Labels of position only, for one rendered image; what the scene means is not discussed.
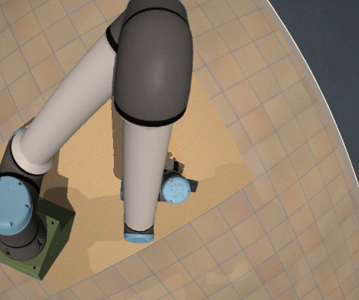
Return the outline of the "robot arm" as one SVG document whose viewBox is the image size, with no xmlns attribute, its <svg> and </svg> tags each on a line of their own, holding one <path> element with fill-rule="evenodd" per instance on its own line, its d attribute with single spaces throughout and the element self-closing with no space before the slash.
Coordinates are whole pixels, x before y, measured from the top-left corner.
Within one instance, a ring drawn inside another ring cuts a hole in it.
<svg viewBox="0 0 359 300">
<path fill-rule="evenodd" d="M 0 164 L 5 256 L 26 261 L 44 249 L 46 228 L 36 214 L 43 177 L 56 152 L 113 95 L 123 119 L 124 239 L 152 242 L 157 201 L 180 204 L 196 192 L 197 181 L 175 170 L 163 173 L 172 126 L 190 96 L 193 37 L 187 18 L 181 0 L 129 0 L 27 130 L 12 134 Z"/>
</svg>

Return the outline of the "light orange flat mat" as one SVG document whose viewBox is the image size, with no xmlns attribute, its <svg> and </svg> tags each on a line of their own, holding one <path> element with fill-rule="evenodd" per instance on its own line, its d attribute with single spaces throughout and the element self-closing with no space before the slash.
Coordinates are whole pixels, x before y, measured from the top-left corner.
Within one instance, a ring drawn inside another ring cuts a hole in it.
<svg viewBox="0 0 359 300">
<path fill-rule="evenodd" d="M 178 151 L 177 145 L 175 144 L 175 141 L 171 134 L 168 152 L 167 152 L 167 156 L 166 156 L 166 161 L 173 161 L 173 158 L 175 158 L 177 161 L 182 160 L 181 155 Z"/>
</svg>

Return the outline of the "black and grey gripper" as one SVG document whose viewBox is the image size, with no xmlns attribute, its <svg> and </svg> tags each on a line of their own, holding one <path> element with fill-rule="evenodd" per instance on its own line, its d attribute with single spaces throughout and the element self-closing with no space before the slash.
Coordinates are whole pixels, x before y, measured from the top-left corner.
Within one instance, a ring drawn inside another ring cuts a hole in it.
<svg viewBox="0 0 359 300">
<path fill-rule="evenodd" d="M 166 160 L 165 165 L 168 166 L 168 169 L 164 169 L 163 173 L 169 170 L 175 170 L 178 172 L 178 162 L 175 157 L 173 158 L 173 160 Z"/>
</svg>

